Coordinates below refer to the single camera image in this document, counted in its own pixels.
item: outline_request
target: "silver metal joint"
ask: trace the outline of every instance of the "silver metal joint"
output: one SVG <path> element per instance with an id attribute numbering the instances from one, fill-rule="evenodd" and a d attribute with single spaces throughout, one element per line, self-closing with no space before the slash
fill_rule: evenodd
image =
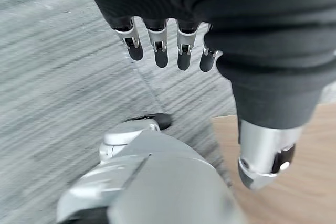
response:
<path id="1" fill-rule="evenodd" d="M 195 44 L 196 34 L 197 30 L 193 33 L 184 33 L 180 31 L 179 28 L 177 28 L 177 47 L 179 49 L 178 54 L 181 55 L 183 52 L 186 52 L 188 55 L 191 54 Z"/>
<path id="2" fill-rule="evenodd" d="M 247 188 L 263 188 L 290 166 L 302 129 L 271 129 L 241 121 L 238 170 Z"/>
<path id="3" fill-rule="evenodd" d="M 164 24 L 164 28 L 161 31 L 153 31 L 147 29 L 151 45 L 155 52 L 159 50 L 166 52 L 167 51 L 167 20 Z"/>
<path id="4" fill-rule="evenodd" d="M 106 132 L 99 147 L 100 163 L 117 155 L 145 130 L 160 131 L 160 128 L 155 120 L 144 119 L 123 122 Z"/>
<path id="5" fill-rule="evenodd" d="M 119 31 L 115 29 L 115 32 L 128 49 L 130 49 L 131 46 L 138 48 L 140 45 L 139 33 L 135 25 L 134 17 L 132 17 L 131 23 L 132 28 L 128 31 Z"/>

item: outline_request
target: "striped carpet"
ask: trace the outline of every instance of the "striped carpet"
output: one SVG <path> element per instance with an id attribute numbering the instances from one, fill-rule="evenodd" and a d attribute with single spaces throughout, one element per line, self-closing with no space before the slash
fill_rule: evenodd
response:
<path id="1" fill-rule="evenodd" d="M 60 194 L 98 162 L 104 131 L 128 117 L 166 112 L 166 132 L 211 162 L 229 184 L 210 118 L 235 113 L 229 82 L 202 73 L 202 25 L 186 72 L 133 62 L 93 0 L 0 0 L 0 223 L 55 223 Z M 332 101 L 330 86 L 323 101 Z"/>

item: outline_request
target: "light wood surface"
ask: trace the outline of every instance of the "light wood surface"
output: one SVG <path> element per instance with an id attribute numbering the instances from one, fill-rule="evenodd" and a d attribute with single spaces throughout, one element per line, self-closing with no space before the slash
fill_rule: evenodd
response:
<path id="1" fill-rule="evenodd" d="M 235 194 L 252 224 L 336 223 L 336 104 L 321 105 L 300 139 L 291 167 L 268 187 L 244 187 L 237 170 L 237 117 L 213 119 Z"/>

